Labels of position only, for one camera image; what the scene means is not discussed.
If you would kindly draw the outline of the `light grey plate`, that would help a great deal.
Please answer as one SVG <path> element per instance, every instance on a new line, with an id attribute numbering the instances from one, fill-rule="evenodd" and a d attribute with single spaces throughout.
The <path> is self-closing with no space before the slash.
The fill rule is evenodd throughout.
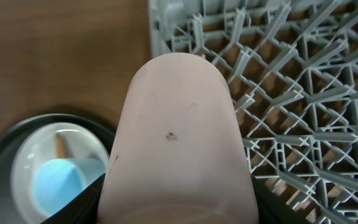
<path id="1" fill-rule="evenodd" d="M 104 164 L 106 171 L 109 166 L 106 147 L 95 134 L 80 125 L 52 123 L 34 131 L 20 145 L 11 168 L 11 194 L 16 208 L 27 223 L 42 223 L 49 218 L 35 204 L 32 183 L 42 164 L 58 159 L 55 149 L 56 134 L 64 138 L 68 154 L 66 159 L 97 159 Z"/>

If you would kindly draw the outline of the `blue cup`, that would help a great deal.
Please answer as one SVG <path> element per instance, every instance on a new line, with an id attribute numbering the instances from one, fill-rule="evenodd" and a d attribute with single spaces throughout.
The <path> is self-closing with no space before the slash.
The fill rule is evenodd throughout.
<path id="1" fill-rule="evenodd" d="M 49 160 L 34 175 L 32 194 L 35 204 L 50 217 L 105 172 L 104 164 L 93 158 Z"/>

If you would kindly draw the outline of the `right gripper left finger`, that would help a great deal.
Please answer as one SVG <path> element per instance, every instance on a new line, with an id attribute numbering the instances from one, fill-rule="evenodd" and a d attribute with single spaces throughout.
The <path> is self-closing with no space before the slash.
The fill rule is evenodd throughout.
<path id="1" fill-rule="evenodd" d="M 41 224 L 97 224 L 98 203 L 105 174 L 99 176 L 70 203 Z"/>

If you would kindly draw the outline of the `pink cup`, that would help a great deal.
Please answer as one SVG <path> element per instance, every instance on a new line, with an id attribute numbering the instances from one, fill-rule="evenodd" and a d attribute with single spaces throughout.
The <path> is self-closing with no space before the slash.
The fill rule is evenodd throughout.
<path id="1" fill-rule="evenodd" d="M 134 75 L 98 205 L 99 223 L 257 223 L 249 166 L 227 83 L 192 54 Z"/>

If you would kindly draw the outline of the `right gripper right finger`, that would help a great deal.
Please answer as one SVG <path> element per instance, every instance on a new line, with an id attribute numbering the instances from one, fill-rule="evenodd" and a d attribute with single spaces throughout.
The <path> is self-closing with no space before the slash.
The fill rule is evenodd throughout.
<path id="1" fill-rule="evenodd" d="M 253 175 L 251 180 L 259 210 L 259 224 L 310 224 Z"/>

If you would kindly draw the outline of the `wooden chopstick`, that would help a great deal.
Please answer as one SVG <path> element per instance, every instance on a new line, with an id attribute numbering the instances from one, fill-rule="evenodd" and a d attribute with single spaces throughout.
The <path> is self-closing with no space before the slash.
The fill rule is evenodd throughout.
<path id="1" fill-rule="evenodd" d="M 60 134 L 55 135 L 55 149 L 57 158 L 66 159 L 68 157 L 64 138 Z"/>

